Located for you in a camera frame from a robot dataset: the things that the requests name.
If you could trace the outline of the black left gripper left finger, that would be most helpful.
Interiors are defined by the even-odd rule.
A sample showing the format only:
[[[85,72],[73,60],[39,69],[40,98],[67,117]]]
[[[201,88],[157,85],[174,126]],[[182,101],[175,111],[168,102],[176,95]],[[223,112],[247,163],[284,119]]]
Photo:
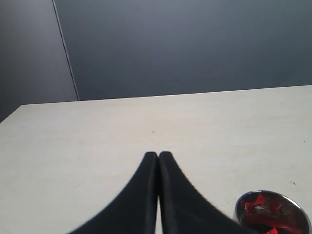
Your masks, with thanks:
[[[136,172],[116,196],[73,234],[154,234],[158,201],[158,156],[145,153]]]

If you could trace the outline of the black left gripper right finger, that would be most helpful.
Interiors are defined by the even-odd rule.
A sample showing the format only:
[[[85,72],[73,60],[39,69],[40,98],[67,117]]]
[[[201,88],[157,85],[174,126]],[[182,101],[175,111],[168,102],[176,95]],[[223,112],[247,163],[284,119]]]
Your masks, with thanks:
[[[164,234],[250,234],[209,203],[184,175],[171,152],[159,155]]]

